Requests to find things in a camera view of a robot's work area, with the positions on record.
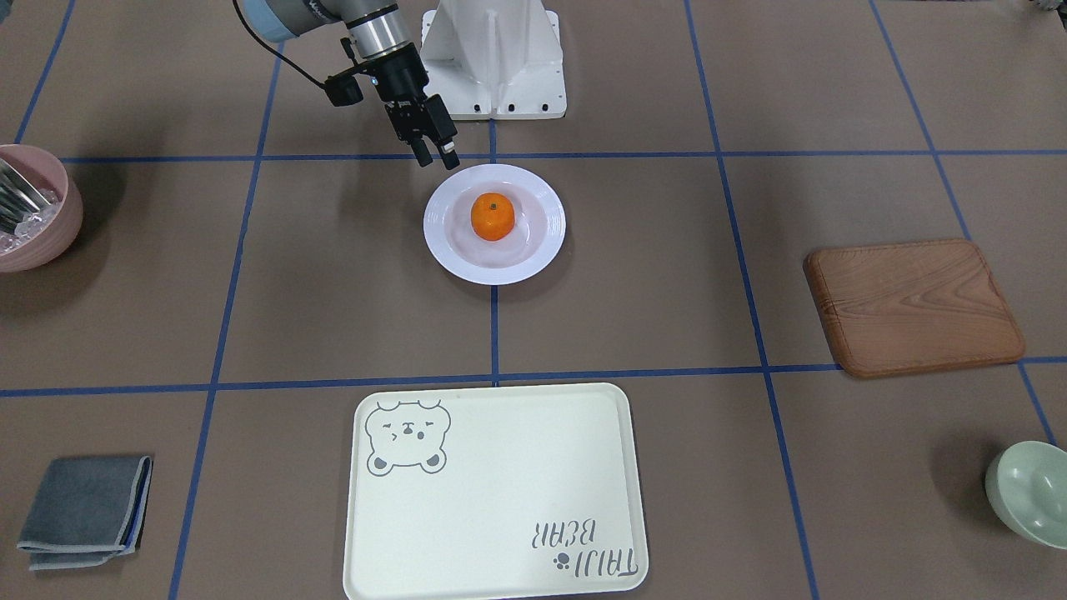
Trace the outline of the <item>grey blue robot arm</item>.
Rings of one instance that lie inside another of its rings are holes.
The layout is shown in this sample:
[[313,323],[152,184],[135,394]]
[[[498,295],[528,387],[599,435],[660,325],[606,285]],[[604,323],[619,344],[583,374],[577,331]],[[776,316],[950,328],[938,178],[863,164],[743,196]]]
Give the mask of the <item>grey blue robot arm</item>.
[[[407,28],[396,1],[233,1],[246,34],[262,49],[320,88],[331,105],[359,105],[365,76],[383,102],[397,138],[408,145],[419,165],[432,163],[429,144],[437,148],[447,170],[460,164],[453,119],[437,94],[429,94],[429,72]],[[278,44],[332,23],[343,23],[343,52],[351,65],[317,80],[282,56]]]

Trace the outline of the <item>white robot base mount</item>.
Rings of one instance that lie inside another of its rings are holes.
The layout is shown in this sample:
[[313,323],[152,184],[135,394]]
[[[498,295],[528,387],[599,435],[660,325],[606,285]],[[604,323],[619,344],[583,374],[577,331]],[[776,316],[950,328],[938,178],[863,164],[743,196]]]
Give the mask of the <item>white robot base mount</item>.
[[423,13],[428,95],[451,119],[563,119],[559,17],[541,1],[441,1]]

